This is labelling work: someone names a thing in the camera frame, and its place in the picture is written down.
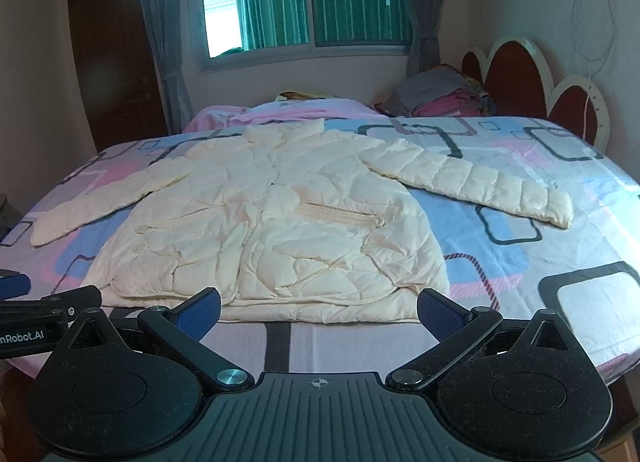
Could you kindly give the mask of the patterned bed sheet mattress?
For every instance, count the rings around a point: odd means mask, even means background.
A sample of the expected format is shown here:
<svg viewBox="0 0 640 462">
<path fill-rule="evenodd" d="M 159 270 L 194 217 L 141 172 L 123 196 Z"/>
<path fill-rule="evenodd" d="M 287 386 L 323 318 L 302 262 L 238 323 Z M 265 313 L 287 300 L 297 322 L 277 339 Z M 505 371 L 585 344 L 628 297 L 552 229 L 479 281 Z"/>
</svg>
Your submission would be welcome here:
<svg viewBox="0 0 640 462">
<path fill-rule="evenodd" d="M 559 230 L 488 208 L 416 192 L 442 248 L 451 297 L 508 318 L 548 307 L 570 325 L 606 381 L 639 362 L 639 187 L 600 151 L 548 121 L 524 117 L 335 120 L 335 130 L 403 138 L 565 190 L 572 226 Z M 42 248 L 32 225 L 50 208 L 149 164 L 185 153 L 204 131 L 114 146 L 66 177 L 2 240 L 1 265 L 30 279 L 31 297 L 78 287 L 124 219 L 116 213 Z"/>
</svg>

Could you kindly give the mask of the red white scalloped headboard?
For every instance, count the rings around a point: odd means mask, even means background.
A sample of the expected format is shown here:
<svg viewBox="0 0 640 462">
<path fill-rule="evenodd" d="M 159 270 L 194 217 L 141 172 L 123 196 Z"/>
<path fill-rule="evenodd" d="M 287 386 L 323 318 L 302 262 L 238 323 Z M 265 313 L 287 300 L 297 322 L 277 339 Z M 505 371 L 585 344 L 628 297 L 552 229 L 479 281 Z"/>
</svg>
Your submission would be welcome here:
<svg viewBox="0 0 640 462">
<path fill-rule="evenodd" d="M 498 116 L 559 124 L 600 152 L 608 147 L 611 119 L 596 83 L 580 74 L 555 82 L 546 57 L 526 37 L 503 37 L 485 53 L 475 46 L 461 70 L 489 93 Z"/>
</svg>

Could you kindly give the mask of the grey left curtain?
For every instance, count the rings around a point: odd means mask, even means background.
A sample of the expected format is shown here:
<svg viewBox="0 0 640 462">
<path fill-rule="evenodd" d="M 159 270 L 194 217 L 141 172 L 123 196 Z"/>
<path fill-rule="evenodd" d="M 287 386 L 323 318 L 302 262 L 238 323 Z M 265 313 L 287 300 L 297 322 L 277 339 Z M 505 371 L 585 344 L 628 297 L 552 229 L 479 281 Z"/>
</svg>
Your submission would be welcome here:
<svg viewBox="0 0 640 462">
<path fill-rule="evenodd" d="M 182 74 L 180 0 L 140 0 L 171 134 L 180 133 L 193 117 Z"/>
</svg>

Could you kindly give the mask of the yellow patterned item behind bed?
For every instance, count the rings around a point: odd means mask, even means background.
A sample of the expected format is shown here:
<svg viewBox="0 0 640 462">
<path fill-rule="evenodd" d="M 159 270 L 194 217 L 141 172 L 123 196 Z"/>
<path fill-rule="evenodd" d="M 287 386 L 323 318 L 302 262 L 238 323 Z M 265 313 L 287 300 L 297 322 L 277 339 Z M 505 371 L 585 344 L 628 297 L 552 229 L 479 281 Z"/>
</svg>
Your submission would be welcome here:
<svg viewBox="0 0 640 462">
<path fill-rule="evenodd" d="M 306 100 L 325 100 L 320 94 L 305 93 L 299 91 L 282 91 L 276 96 L 276 102 L 306 102 Z"/>
</svg>

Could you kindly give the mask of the cream puffer jacket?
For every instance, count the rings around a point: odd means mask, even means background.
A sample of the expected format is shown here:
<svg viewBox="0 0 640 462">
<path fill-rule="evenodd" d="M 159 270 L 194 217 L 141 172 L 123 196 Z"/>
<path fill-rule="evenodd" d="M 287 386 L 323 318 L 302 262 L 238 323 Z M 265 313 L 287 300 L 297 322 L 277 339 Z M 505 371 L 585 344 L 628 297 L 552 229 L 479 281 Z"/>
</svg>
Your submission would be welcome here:
<svg viewBox="0 0 640 462">
<path fill-rule="evenodd" d="M 85 277 L 107 306 L 214 288 L 227 323 L 411 323 L 421 291 L 449 290 L 418 189 L 563 229 L 574 216 L 560 189 L 314 120 L 200 141 L 43 213 L 30 242 L 127 209 Z"/>
</svg>

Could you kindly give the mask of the dark wooden door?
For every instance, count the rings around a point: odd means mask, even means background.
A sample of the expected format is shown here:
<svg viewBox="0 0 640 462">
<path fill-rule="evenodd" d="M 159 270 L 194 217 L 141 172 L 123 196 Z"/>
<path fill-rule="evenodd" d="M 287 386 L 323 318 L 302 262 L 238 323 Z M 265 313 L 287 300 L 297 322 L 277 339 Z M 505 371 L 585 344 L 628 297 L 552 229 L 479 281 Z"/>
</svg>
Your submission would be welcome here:
<svg viewBox="0 0 640 462">
<path fill-rule="evenodd" d="M 140 0 L 67 0 L 82 104 L 96 149 L 168 134 Z"/>
</svg>

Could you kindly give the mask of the pile of folded clothes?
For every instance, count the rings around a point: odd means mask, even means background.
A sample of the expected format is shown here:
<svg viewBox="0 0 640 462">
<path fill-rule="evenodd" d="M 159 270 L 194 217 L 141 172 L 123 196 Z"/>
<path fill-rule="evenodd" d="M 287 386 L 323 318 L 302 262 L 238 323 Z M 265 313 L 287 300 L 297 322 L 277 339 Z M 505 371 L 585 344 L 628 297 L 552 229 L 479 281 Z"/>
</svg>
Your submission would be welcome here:
<svg viewBox="0 0 640 462">
<path fill-rule="evenodd" d="M 392 89 L 375 105 L 389 117 L 486 117 L 497 107 L 480 81 L 449 65 L 420 72 Z"/>
</svg>

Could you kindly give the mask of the window with green blinds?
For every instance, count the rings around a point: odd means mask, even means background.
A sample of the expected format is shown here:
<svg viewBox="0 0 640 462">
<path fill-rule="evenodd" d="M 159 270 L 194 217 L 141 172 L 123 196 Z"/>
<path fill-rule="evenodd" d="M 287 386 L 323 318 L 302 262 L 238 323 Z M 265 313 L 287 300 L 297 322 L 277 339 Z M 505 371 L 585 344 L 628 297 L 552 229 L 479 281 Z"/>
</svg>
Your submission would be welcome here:
<svg viewBox="0 0 640 462">
<path fill-rule="evenodd" d="M 189 0 L 204 71 L 282 60 L 404 54 L 404 0 Z"/>
</svg>

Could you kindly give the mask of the pink blanket pillow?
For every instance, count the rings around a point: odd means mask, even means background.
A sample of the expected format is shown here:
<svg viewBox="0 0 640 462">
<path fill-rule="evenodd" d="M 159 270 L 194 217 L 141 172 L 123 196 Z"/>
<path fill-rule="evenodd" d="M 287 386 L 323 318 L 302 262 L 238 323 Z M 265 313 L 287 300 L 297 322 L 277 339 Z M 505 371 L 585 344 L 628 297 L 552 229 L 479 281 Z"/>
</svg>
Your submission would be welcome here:
<svg viewBox="0 0 640 462">
<path fill-rule="evenodd" d="M 183 133 L 224 130 L 230 127 L 261 125 L 283 121 L 372 119 L 384 115 L 348 98 L 322 100 L 275 100 L 255 107 L 214 105 L 202 109 Z"/>
</svg>

